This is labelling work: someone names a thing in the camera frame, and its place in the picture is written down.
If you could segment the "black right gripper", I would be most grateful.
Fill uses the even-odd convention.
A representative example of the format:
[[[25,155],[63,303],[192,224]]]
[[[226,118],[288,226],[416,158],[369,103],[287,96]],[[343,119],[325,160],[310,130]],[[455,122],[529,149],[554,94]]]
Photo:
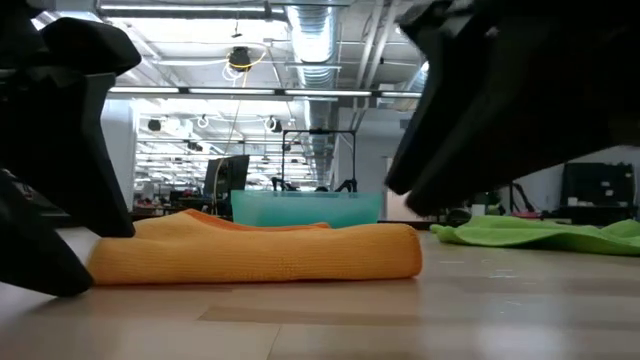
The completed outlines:
[[[640,0],[427,0],[428,60],[480,60],[469,106],[408,193],[419,215],[576,157],[640,147]]]

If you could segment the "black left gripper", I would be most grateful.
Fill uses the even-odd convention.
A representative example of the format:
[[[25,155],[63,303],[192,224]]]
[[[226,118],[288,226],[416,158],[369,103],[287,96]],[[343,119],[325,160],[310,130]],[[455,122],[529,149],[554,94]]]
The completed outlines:
[[[141,56],[104,23],[64,17],[36,29],[54,5],[0,0],[0,164],[94,233],[131,237],[101,113]]]

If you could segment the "green microfiber towel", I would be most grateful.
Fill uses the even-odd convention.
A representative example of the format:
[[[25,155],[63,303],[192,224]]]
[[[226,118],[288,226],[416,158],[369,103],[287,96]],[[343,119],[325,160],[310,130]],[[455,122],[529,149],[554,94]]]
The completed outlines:
[[[430,232],[454,245],[640,257],[640,222],[633,219],[596,227],[486,215],[456,227],[435,224]]]

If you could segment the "orange microfiber towel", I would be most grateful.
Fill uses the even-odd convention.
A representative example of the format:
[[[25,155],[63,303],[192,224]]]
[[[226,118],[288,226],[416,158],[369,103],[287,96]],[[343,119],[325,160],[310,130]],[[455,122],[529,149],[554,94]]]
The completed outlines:
[[[94,246],[96,284],[404,279],[423,265],[419,234],[404,224],[252,227],[186,210],[134,227]]]

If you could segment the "teal translucent plastic basket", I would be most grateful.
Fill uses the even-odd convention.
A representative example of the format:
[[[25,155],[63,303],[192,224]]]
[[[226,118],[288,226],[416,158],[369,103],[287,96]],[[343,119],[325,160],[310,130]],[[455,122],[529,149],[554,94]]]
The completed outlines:
[[[359,192],[241,191],[231,193],[233,221],[259,227],[327,223],[331,228],[374,224],[382,195]]]

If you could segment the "white round column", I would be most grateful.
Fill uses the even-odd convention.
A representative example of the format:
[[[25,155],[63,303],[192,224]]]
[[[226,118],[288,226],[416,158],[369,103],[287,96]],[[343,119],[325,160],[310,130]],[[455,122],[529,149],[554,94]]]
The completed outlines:
[[[127,100],[106,100],[101,114],[103,136],[129,211],[133,208],[138,115]]]

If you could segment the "white background door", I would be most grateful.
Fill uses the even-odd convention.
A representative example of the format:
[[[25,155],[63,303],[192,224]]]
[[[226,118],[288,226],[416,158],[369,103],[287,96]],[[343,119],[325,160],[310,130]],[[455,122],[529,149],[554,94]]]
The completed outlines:
[[[386,188],[385,214],[388,221],[418,221],[419,217],[406,205],[408,193],[398,195]]]

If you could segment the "black equipment cart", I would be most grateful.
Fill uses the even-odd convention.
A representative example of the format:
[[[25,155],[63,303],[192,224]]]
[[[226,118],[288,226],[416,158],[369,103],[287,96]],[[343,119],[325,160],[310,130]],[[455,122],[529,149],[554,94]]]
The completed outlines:
[[[558,214],[572,224],[607,226],[635,219],[636,180],[627,163],[566,163]]]

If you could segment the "black background monitor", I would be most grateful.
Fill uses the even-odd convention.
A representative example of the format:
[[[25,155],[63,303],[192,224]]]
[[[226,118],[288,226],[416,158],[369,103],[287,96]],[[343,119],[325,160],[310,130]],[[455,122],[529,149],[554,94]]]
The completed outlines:
[[[214,214],[232,216],[231,192],[245,189],[249,162],[249,155],[208,161],[203,194],[211,200]]]

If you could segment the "black round ceiling fixture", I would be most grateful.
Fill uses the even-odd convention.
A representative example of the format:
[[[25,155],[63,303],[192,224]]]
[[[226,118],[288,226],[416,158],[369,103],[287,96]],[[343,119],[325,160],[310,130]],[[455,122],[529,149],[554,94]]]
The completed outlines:
[[[234,47],[229,54],[228,65],[235,72],[248,72],[252,67],[249,49],[247,47]]]

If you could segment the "black metal table frame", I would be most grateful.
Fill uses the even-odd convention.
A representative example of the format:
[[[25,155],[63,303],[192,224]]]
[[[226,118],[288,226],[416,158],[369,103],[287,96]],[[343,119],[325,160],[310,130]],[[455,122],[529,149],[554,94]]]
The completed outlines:
[[[45,213],[44,217],[47,218],[55,228],[73,228],[80,227],[81,224],[75,221],[68,214],[57,214],[57,213]],[[159,218],[159,215],[144,215],[144,214],[132,214],[131,219],[133,221],[145,220],[149,218]],[[379,223],[391,223],[391,220],[379,220]],[[393,224],[406,224],[410,225],[418,230],[428,230],[431,225],[434,225],[434,222],[427,221],[393,221]]]

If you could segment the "black background frame stand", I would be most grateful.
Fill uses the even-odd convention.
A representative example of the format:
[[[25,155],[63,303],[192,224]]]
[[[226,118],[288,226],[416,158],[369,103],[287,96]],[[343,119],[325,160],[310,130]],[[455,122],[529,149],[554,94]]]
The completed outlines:
[[[356,180],[356,132],[353,130],[330,130],[315,128],[309,130],[284,130],[281,142],[280,180],[285,183],[285,155],[294,145],[299,145],[305,150],[310,148],[310,153],[303,153],[303,157],[310,163],[311,181],[318,186],[327,187],[329,191],[357,192]],[[340,177],[335,176],[339,169],[339,146],[345,145],[351,152],[351,177],[342,180],[335,186]]]

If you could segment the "silver ventilation duct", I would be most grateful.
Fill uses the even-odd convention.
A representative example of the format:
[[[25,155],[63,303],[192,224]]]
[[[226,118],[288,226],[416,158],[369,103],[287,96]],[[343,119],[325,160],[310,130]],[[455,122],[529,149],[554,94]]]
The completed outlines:
[[[336,86],[338,70],[332,68],[337,59],[336,37],[338,11],[332,7],[302,5],[287,6],[291,28],[291,46],[299,87],[303,90],[328,90]],[[329,130],[337,127],[336,103],[328,100],[305,100],[304,118],[309,130]],[[328,185],[334,152],[334,135],[311,135],[311,157],[314,178],[319,185]]]

